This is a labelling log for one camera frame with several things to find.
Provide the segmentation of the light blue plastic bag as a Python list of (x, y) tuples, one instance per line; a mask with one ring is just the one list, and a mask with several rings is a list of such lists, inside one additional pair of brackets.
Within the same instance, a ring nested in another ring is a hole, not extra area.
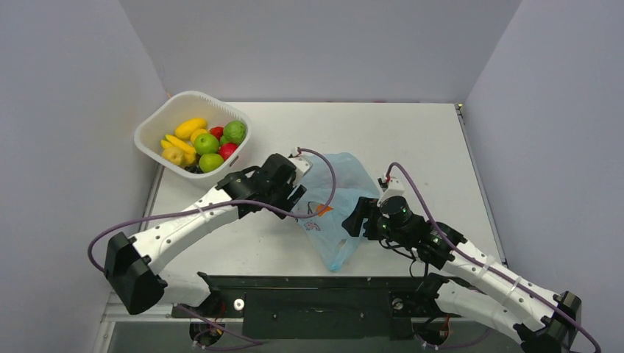
[[(315, 213), (319, 204), (325, 204), (331, 188), (332, 177), (327, 164), (315, 155), (306, 157), (313, 167), (302, 178), (306, 192), (292, 210), (296, 214)], [(353, 212), (360, 197), (376, 199), (379, 196), (377, 185), (350, 153), (326, 154), (336, 174), (336, 190), (329, 206), (333, 209), (322, 217), (299, 219), (297, 224), (310, 240), (325, 267), (332, 272), (340, 271), (351, 258), (364, 237), (354, 238), (341, 226)]]

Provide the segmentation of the orange fake orange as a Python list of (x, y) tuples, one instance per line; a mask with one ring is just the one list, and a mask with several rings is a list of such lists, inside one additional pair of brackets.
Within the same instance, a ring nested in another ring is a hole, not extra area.
[(319, 216), (322, 217), (325, 213), (328, 213), (332, 210), (333, 208), (328, 206), (328, 205), (324, 205), (324, 204), (319, 204), (318, 207), (315, 210), (315, 213)]

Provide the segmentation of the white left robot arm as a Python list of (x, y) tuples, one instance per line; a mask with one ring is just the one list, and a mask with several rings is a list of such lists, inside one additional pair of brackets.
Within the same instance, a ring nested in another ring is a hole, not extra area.
[(227, 174), (181, 217), (127, 237), (120, 232), (107, 244), (104, 276), (130, 315), (157, 304), (184, 304), (202, 316), (213, 315), (219, 295), (208, 275), (176, 274), (166, 266), (216, 229), (255, 213), (265, 204), (279, 218), (306, 192), (299, 181), (311, 169), (304, 157), (270, 155), (263, 165)]

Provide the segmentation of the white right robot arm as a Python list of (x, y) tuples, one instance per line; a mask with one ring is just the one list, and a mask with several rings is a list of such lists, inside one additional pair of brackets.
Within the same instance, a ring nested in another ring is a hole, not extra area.
[(402, 196), (382, 203), (362, 197), (342, 223), (351, 236), (389, 240), (415, 259), (447, 273), (431, 273), (415, 291), (425, 314), (463, 316), (507, 335), (524, 352), (569, 352), (581, 318), (581, 299), (545, 290), (482, 252), (461, 233), (413, 213)]

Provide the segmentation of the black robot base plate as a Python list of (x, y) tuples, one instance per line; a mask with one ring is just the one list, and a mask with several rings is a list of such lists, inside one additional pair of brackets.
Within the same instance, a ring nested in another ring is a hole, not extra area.
[(238, 322), (250, 338), (408, 340), (415, 326), (443, 318), (421, 277), (214, 276), (216, 289), (193, 311)]

